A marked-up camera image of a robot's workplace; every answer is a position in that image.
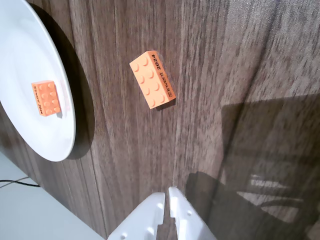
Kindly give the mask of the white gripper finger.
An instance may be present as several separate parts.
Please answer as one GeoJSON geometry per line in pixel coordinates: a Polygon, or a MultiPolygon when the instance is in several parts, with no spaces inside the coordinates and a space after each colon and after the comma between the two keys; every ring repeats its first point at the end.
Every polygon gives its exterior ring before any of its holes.
{"type": "Polygon", "coordinates": [[[165,193],[155,192],[142,201],[109,235],[109,240],[155,240],[163,224],[165,193]]]}
{"type": "Polygon", "coordinates": [[[169,187],[168,193],[170,217],[175,219],[178,240],[217,239],[177,187],[169,187]]]}

